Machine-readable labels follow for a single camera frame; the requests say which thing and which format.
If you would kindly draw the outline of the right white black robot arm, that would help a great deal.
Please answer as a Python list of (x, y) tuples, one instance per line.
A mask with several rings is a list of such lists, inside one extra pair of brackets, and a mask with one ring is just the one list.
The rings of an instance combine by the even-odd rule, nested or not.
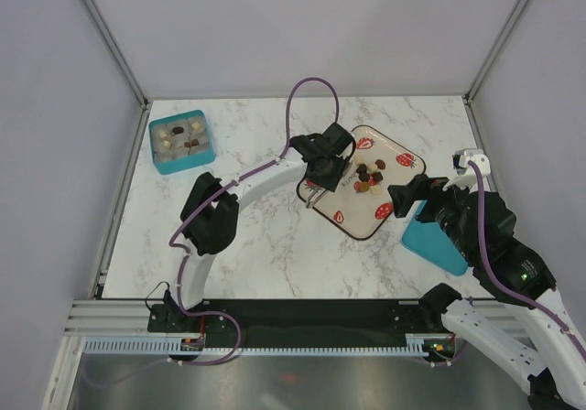
[(572, 327), (556, 281), (537, 252), (514, 236), (516, 216), (476, 175), (459, 188), (446, 178), (415, 176), (388, 188), (395, 215), (420, 202), (418, 221), (439, 226), (481, 287), (508, 309), (532, 344), (486, 321), (454, 288), (439, 284), (423, 297), (421, 326), (461, 336), (505, 371), (534, 409), (585, 406), (585, 339)]

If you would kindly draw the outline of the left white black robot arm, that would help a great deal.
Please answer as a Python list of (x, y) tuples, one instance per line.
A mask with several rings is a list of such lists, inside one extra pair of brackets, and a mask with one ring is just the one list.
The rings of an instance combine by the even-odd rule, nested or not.
[(239, 215), (267, 193), (308, 179), (318, 189), (333, 192), (356, 149), (353, 135), (337, 123), (323, 133), (297, 135), (284, 152), (232, 178), (201, 174), (180, 214), (181, 225), (169, 240), (184, 250), (172, 288), (174, 303), (168, 321), (180, 331), (195, 329), (204, 287), (218, 254), (233, 242)]

